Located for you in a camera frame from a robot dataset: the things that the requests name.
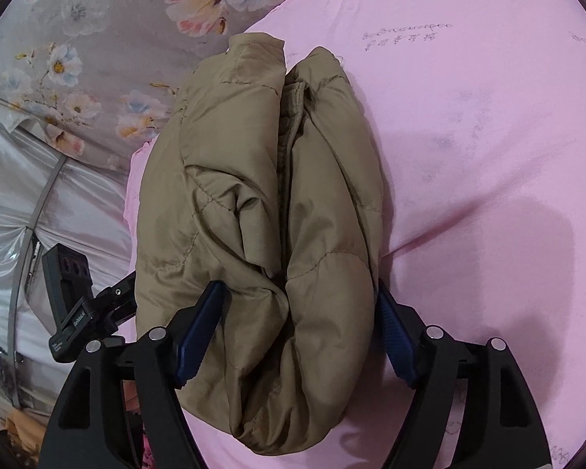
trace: yellow flower center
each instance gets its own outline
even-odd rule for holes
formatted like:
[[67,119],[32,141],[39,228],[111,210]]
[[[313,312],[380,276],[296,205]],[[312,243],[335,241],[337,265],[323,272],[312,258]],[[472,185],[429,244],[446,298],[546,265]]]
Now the yellow flower center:
[[56,61],[52,66],[52,70],[56,73],[63,73],[65,71],[65,65],[59,61]]

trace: olive green jacket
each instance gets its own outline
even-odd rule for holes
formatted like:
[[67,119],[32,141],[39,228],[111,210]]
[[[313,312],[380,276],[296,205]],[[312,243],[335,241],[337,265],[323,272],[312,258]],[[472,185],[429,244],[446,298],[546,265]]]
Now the olive green jacket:
[[344,414],[373,327],[382,179],[339,62],[230,39],[177,96],[145,169],[138,334],[225,281],[183,408],[263,455],[320,442]]

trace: pink fabric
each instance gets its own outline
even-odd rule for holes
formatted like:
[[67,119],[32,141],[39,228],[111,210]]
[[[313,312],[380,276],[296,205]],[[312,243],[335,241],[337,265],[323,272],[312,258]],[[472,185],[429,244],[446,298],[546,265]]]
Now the pink fabric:
[[[383,268],[391,290],[455,338],[508,342],[541,411],[554,467],[563,467],[586,439],[581,5],[288,0],[251,31],[284,39],[289,66],[317,45],[339,57],[386,173]],[[134,223],[134,197],[126,209]],[[450,462],[463,391],[438,467]],[[212,469],[375,469],[411,396],[372,348],[345,420],[303,453],[262,458],[189,415],[188,422]]]

